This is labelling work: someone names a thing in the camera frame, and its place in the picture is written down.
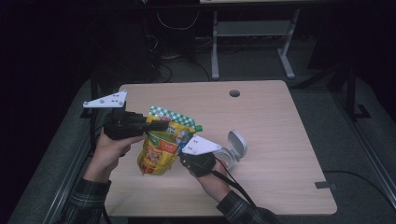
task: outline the hand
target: hand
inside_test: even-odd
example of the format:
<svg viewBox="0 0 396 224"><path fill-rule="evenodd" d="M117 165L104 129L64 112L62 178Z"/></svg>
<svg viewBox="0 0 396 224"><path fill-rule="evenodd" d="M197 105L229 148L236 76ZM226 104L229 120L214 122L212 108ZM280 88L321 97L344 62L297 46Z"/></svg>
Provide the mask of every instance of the hand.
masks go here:
<svg viewBox="0 0 396 224"><path fill-rule="evenodd" d="M222 175L227 176L227 172L225 171L220 161L216 161L213 170L216 170ZM227 194L231 191L230 186L215 175L209 174L201 177L195 176L195 178L202 185L204 191L218 203L221 202L224 197L227 196Z"/></svg>
<svg viewBox="0 0 396 224"><path fill-rule="evenodd" d="M84 179L107 183L111 171L119 164L120 156L125 155L131 149L131 144L140 142L145 137L143 134L137 137L112 140L104 134L102 129L95 153L84 175Z"/></svg>

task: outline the wooden table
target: wooden table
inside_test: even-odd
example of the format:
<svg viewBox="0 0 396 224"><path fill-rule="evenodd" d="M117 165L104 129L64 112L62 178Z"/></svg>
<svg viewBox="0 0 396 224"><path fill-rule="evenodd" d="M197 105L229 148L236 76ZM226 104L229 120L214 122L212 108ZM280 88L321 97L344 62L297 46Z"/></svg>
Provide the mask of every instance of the wooden table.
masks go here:
<svg viewBox="0 0 396 224"><path fill-rule="evenodd" d="M255 204L279 215L324 215L337 206L283 81L196 82L124 85L127 110L147 115L152 105L192 117L200 135L229 148L227 134L237 130L247 141L247 155L232 175ZM230 96L240 91L239 97ZM110 216L219 216L216 202L178 159L162 176L141 175L136 158L142 143L112 173L106 199Z"/></svg>

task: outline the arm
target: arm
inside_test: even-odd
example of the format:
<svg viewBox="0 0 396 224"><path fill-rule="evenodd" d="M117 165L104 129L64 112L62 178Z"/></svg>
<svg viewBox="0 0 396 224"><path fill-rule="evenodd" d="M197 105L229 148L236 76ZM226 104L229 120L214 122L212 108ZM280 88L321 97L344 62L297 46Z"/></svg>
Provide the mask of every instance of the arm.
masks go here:
<svg viewBox="0 0 396 224"><path fill-rule="evenodd" d="M115 141L102 131L91 163L78 182L58 223L99 223L111 185L111 172L119 164L120 156L131 149L131 144L144 138L142 135Z"/></svg>
<svg viewBox="0 0 396 224"><path fill-rule="evenodd" d="M224 167L216 161L213 170L227 176ZM195 177L202 185L204 191L219 203L217 208L230 223L280 223L271 211L264 208L254 208L247 201L230 189L230 186L209 174Z"/></svg>

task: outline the plaid sleeve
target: plaid sleeve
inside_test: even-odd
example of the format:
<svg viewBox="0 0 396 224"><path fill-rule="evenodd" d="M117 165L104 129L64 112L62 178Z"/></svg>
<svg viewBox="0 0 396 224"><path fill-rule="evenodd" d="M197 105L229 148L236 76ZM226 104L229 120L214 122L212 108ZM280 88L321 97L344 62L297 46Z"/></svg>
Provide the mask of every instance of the plaid sleeve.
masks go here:
<svg viewBox="0 0 396 224"><path fill-rule="evenodd" d="M264 208L253 208L233 191L227 194L217 208L232 224L280 223L274 213Z"/></svg>
<svg viewBox="0 0 396 224"><path fill-rule="evenodd" d="M81 179L57 223L99 223L110 185Z"/></svg>

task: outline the yellow snack bag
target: yellow snack bag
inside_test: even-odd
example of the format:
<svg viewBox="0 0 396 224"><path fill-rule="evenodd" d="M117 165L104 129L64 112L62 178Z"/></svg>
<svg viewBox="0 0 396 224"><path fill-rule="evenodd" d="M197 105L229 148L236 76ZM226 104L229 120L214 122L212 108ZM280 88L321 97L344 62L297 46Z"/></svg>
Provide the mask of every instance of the yellow snack bag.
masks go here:
<svg viewBox="0 0 396 224"><path fill-rule="evenodd" d="M151 107L146 122L153 120L168 120L168 129L148 133L137 164L142 174L163 175L171 169L178 151L202 130L202 126L195 125L194 119L158 106Z"/></svg>

